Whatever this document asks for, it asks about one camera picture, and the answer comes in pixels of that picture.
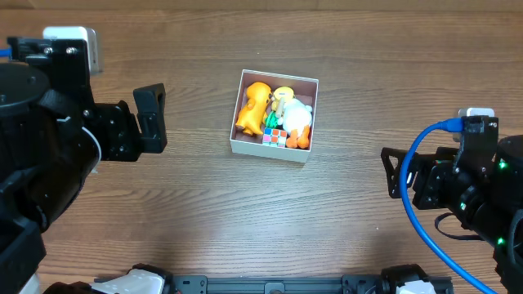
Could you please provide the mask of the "green round lid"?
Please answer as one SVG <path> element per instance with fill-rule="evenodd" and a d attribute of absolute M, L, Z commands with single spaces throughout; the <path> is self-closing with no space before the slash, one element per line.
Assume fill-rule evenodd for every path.
<path fill-rule="evenodd" d="M 279 118 L 277 117 L 277 114 L 275 111 L 271 111 L 266 120 L 265 125 L 268 128 L 277 128 L 279 126 Z"/>

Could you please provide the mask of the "multicoloured puzzle cube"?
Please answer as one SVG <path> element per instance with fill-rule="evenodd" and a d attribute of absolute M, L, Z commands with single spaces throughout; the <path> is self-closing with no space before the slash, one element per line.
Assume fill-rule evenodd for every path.
<path fill-rule="evenodd" d="M 285 130 L 280 130 L 278 128 L 269 128 L 264 129 L 262 144 L 273 146 L 277 148 L 284 148 L 286 146 L 287 132 Z"/>

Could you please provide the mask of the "orange dinosaur toy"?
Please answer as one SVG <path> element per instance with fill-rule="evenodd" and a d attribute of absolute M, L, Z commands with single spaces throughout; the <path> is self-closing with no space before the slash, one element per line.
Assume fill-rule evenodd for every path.
<path fill-rule="evenodd" d="M 271 102 L 271 89 L 263 82 L 255 82 L 245 91 L 247 102 L 239 111 L 235 126 L 249 136 L 261 135 L 261 125 L 267 118 L 266 109 Z"/>

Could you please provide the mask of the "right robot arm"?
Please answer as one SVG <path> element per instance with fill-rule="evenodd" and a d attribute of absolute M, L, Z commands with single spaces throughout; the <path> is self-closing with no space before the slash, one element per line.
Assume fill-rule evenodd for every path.
<path fill-rule="evenodd" d="M 388 193 L 403 203 L 420 239 L 457 275 L 483 293 L 478 278 L 454 261 L 415 212 L 446 208 L 469 240 L 494 249 L 495 271 L 510 293 L 522 291 L 522 137 L 499 138 L 498 118 L 462 116 L 423 130 L 407 150 L 383 148 Z"/>

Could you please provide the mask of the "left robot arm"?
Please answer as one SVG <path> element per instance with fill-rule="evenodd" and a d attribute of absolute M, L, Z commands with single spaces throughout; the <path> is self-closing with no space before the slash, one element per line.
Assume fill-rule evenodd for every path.
<path fill-rule="evenodd" d="M 46 254 L 42 234 L 102 161 L 135 162 L 167 145 L 166 91 L 95 102 L 81 39 L 9 37 L 1 66 L 1 290 L 17 293 Z"/>

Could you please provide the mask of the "white plush duck toy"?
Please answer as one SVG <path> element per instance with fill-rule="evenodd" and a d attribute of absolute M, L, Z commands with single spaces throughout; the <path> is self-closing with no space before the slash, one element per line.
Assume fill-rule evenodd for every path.
<path fill-rule="evenodd" d="M 307 149 L 312 124 L 312 107 L 292 98 L 279 107 L 278 124 L 288 133 L 285 145 L 290 149 Z"/>

